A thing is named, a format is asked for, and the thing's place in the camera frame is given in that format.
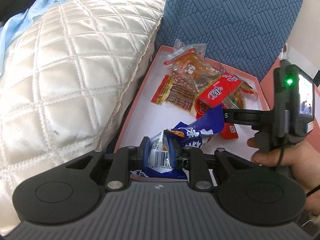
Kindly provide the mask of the person's right hand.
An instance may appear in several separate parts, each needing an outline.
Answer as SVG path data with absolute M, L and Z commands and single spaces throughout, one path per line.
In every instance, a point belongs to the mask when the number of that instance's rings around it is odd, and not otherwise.
M 255 152 L 251 162 L 268 167 L 276 166 L 280 157 L 280 149 L 268 153 Z M 307 141 L 301 141 L 295 146 L 284 150 L 281 166 L 289 166 L 293 176 L 305 192 L 319 185 L 319 152 Z

